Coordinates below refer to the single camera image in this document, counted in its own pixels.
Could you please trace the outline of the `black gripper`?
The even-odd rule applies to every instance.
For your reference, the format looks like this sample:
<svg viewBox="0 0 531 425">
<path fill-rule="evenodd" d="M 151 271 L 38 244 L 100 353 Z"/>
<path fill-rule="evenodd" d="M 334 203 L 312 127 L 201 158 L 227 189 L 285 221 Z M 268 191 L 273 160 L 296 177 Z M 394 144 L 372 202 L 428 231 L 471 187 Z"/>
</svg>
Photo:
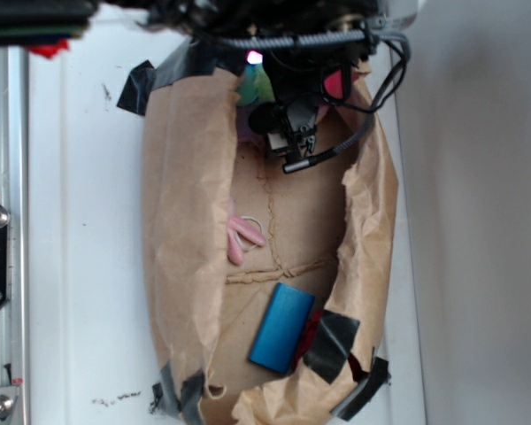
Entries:
<svg viewBox="0 0 531 425">
<path fill-rule="evenodd" d="M 255 50 L 277 96 L 318 95 L 338 71 L 349 87 L 350 69 L 381 40 L 380 16 L 376 1 L 179 1 L 176 25 L 189 38 L 176 51 L 176 77 L 239 75 Z"/>
</svg>

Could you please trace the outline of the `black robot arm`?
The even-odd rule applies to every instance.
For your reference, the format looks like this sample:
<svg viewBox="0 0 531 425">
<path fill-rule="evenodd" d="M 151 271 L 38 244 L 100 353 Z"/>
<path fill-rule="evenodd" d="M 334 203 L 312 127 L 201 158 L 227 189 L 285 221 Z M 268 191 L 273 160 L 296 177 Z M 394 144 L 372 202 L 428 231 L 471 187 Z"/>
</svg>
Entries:
<svg viewBox="0 0 531 425">
<path fill-rule="evenodd" d="M 0 46 L 53 49 L 80 35 L 98 1 L 0 1 Z M 188 39 L 160 70 L 156 86 L 211 75 L 239 75 L 247 52 L 279 54 L 306 72 L 333 71 L 372 55 L 383 37 L 376 1 L 117 1 L 146 12 L 143 27 Z"/>
</svg>

